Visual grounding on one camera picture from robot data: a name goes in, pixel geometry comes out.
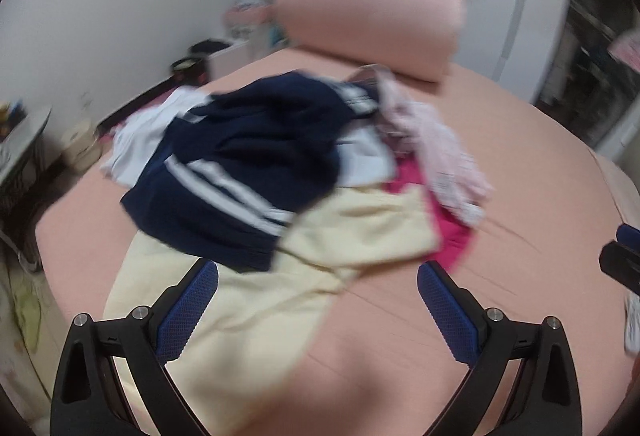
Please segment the white wardrobe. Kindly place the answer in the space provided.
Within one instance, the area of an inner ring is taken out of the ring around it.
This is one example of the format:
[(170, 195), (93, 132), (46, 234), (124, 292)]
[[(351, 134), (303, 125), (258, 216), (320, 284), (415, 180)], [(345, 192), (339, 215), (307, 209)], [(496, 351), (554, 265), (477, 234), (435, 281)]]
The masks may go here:
[(468, 0), (454, 62), (533, 103), (546, 79), (570, 0)]

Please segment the pink bed sheet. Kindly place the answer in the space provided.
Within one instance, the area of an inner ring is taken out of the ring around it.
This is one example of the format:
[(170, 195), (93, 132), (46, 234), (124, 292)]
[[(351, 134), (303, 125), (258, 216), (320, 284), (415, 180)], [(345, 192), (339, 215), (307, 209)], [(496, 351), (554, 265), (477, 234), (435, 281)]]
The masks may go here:
[[(639, 219), (613, 163), (491, 80), (451, 65), (438, 84), (399, 77), (432, 104), (492, 186), (485, 217), (451, 277), (486, 307), (537, 323), (555, 315), (573, 355), (582, 430), (600, 433), (623, 401), (625, 290), (602, 247)], [(66, 318), (119, 318), (154, 303), (193, 257), (141, 233), (124, 189), (92, 168), (43, 215), (37, 243)], [(283, 386), (230, 435), (421, 435), (466, 373), (416, 288), (428, 256), (364, 269), (335, 297)]]

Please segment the cream yellow garment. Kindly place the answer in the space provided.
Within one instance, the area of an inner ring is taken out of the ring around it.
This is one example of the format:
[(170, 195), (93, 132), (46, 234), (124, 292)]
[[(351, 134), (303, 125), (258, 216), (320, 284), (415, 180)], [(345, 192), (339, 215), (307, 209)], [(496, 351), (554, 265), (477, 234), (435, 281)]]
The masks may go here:
[(421, 185), (338, 188), (296, 218), (270, 271), (219, 267), (217, 292), (167, 370), (206, 430), (230, 435), (280, 390), (335, 297), (364, 269), (439, 244)]

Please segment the magenta garment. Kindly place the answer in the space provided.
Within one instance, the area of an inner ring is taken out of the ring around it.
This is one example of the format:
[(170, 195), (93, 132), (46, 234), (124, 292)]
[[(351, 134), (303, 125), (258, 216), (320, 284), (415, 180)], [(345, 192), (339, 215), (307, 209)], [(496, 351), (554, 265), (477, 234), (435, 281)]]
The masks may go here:
[(454, 269), (471, 246), (475, 231), (437, 202), (413, 156), (396, 159), (396, 165), (397, 174), (392, 181), (386, 183), (385, 190), (397, 194), (404, 191), (407, 185), (420, 185), (425, 208), (432, 213), (434, 229), (440, 235), (439, 250), (431, 254), (430, 258), (447, 271)]

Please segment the grey side table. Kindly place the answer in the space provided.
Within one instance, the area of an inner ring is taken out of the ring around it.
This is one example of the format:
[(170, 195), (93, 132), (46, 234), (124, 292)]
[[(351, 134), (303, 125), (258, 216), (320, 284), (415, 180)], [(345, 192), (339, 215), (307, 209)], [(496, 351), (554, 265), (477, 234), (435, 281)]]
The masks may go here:
[(25, 173), (30, 168), (34, 180), (44, 170), (43, 133), (49, 124), (51, 107), (28, 113), (1, 144), (1, 214), (9, 214), (26, 193)]

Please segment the black bin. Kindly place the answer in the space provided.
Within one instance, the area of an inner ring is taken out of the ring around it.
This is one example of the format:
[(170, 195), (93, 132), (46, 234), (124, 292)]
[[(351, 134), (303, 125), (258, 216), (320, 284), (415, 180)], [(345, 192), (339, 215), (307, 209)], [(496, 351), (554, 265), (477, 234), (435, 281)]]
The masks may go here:
[(200, 78), (207, 76), (207, 62), (205, 58), (197, 55), (188, 55), (179, 58), (170, 66), (171, 75), (175, 78)]

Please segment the pink patterned garment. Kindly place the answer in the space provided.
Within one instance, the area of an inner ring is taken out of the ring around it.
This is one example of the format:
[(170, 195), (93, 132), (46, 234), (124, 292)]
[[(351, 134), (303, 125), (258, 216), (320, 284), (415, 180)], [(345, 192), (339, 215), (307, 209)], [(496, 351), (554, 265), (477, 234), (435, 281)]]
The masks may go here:
[(416, 160), (437, 203), (465, 226), (478, 227), (492, 186), (436, 108), (412, 99), (382, 65), (362, 66), (347, 81), (378, 98), (376, 127), (382, 139), (396, 156)]

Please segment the pink pillow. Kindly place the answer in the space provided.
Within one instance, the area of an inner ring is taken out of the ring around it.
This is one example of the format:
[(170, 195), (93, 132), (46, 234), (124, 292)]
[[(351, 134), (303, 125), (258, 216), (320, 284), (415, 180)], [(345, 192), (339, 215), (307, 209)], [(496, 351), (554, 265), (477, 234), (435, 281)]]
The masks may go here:
[(466, 0), (274, 0), (286, 36), (305, 48), (442, 81), (464, 24)]

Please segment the navy white-striped track pants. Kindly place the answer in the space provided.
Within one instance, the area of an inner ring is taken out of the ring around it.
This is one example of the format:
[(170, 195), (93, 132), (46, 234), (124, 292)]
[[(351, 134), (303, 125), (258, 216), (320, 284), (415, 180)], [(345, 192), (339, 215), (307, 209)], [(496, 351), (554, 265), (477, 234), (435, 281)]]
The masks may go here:
[(122, 208), (179, 252), (267, 271), (296, 216), (336, 185), (338, 138), (378, 101), (299, 70), (217, 94), (172, 120)]

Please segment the grey printed folded garment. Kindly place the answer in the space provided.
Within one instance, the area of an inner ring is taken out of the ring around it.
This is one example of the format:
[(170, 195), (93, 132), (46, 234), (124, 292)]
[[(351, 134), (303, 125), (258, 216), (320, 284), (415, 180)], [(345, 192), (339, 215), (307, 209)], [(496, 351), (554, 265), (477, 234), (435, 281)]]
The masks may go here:
[(631, 355), (640, 352), (640, 298), (629, 292), (625, 301), (625, 349)]

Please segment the white garment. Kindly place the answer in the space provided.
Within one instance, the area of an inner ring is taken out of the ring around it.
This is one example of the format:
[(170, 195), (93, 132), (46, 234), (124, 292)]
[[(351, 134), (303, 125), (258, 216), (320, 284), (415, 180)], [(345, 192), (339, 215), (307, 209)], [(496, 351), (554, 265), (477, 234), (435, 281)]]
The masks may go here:
[(145, 107), (116, 127), (111, 154), (101, 165), (101, 173), (116, 185), (132, 188), (162, 141), (169, 124), (191, 108), (206, 104), (209, 95), (200, 89), (182, 86), (162, 103)]

